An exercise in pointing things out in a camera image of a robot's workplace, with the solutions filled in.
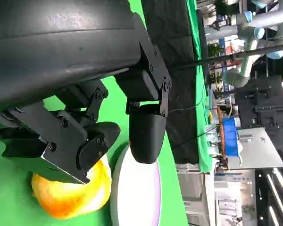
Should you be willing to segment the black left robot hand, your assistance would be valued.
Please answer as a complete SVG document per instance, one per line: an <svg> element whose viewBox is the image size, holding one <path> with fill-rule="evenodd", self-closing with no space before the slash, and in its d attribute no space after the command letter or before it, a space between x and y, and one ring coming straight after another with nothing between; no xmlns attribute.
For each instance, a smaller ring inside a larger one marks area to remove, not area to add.
<svg viewBox="0 0 283 226"><path fill-rule="evenodd" d="M0 0L2 156L51 181L87 184L120 128L99 122L113 76L127 98L129 144L152 164L171 78L126 0Z"/></svg>

